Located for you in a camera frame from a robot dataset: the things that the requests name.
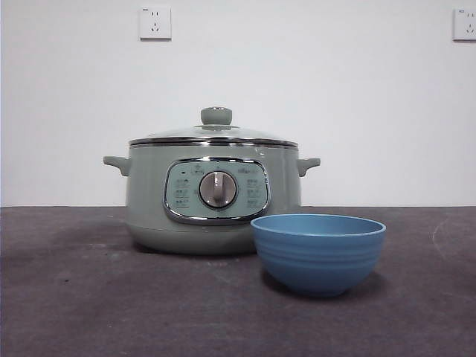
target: ceramic bowl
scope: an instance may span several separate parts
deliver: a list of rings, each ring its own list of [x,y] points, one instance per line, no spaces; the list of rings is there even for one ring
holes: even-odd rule
[[[386,227],[329,214],[278,214],[253,219],[264,268],[291,290],[336,296],[360,283],[379,259]]]

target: pot handle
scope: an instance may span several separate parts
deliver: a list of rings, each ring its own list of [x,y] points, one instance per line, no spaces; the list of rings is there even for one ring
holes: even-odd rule
[[[299,158],[297,162],[297,171],[299,171],[299,177],[304,177],[308,169],[321,164],[321,160],[319,158]]]
[[[130,158],[121,158],[119,156],[104,156],[103,163],[105,165],[117,167],[120,170],[122,176],[129,176],[129,170],[131,168]]]

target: chrome trim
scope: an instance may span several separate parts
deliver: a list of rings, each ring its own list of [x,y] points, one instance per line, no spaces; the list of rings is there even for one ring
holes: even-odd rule
[[[184,214],[174,211],[167,203],[167,184],[169,181],[170,170],[174,166],[182,162],[197,162],[197,161],[238,161],[238,162],[256,164],[259,167],[261,167],[265,175],[265,183],[266,183],[266,203],[264,204],[263,208],[259,210],[258,212],[250,214],[248,216],[216,217],[216,218],[185,216]],[[259,161],[256,161],[253,159],[243,159],[243,158],[220,158],[220,157],[205,156],[203,158],[183,158],[181,160],[174,161],[169,166],[169,168],[167,169],[167,177],[165,178],[164,198],[162,199],[162,204],[165,208],[166,214],[171,219],[180,223],[184,223],[188,225],[243,225],[243,224],[249,223],[252,219],[255,219],[263,215],[269,207],[270,199],[271,199],[271,190],[269,187],[268,173],[266,172],[265,167]]]
[[[129,142],[131,147],[144,144],[178,144],[186,145],[187,143],[208,143],[208,144],[221,144],[220,146],[226,146],[223,144],[264,144],[275,147],[281,145],[284,147],[298,147],[298,144],[293,141],[273,140],[273,139],[260,139],[260,138],[228,138],[228,137],[190,137],[190,136],[177,136],[173,138],[142,138],[135,139]]]
[[[130,146],[131,149],[134,149],[136,147],[270,147],[273,149],[298,150],[297,146],[292,147],[289,145],[255,144],[255,143],[243,143],[243,142],[242,143],[216,143],[216,142],[210,142],[210,141],[134,144]]]

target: electrical socket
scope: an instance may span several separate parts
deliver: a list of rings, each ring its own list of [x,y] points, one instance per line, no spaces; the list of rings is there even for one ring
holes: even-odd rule
[[[476,9],[454,10],[453,40],[476,41]]]
[[[142,7],[139,10],[141,39],[172,39],[170,6]]]

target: button icon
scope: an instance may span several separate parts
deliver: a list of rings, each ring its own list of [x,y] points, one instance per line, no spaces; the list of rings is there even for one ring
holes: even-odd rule
[[[189,208],[188,199],[177,199],[176,200],[177,208]]]
[[[261,197],[261,190],[259,188],[248,189],[248,197],[251,199],[256,199]]]
[[[203,175],[203,168],[201,165],[197,164],[192,168],[192,175]]]
[[[176,190],[175,197],[188,197],[188,190]]]
[[[246,186],[248,187],[259,187],[259,183],[258,183],[258,180],[255,179],[255,178],[248,178],[246,180]]]
[[[260,207],[260,202],[257,199],[249,199],[247,203],[250,208]]]
[[[190,182],[188,178],[178,178],[176,180],[176,187],[190,187]]]

